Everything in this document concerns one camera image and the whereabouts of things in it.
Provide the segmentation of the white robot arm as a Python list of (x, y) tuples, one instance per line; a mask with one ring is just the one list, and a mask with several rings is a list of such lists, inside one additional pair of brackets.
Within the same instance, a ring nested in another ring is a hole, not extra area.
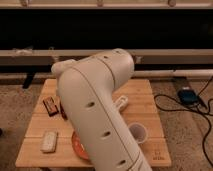
[(112, 100), (134, 72), (127, 51), (57, 62), (51, 71), (64, 112), (96, 171), (152, 171)]

